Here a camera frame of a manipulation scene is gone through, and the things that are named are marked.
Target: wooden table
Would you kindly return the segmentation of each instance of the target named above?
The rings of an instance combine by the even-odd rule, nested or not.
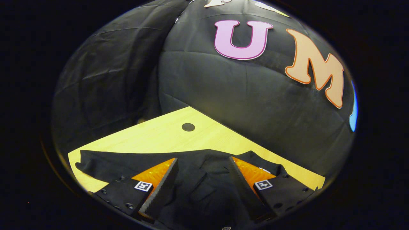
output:
[[[193,131],[182,125],[191,123]],[[213,149],[234,155],[253,151],[261,158],[282,164],[288,174],[311,189],[322,188],[325,178],[298,166],[223,126],[192,107],[186,107],[129,127],[86,144],[68,154],[73,173],[81,186],[97,192],[108,183],[81,172],[75,167],[81,161],[80,150],[117,153],[170,153]]]

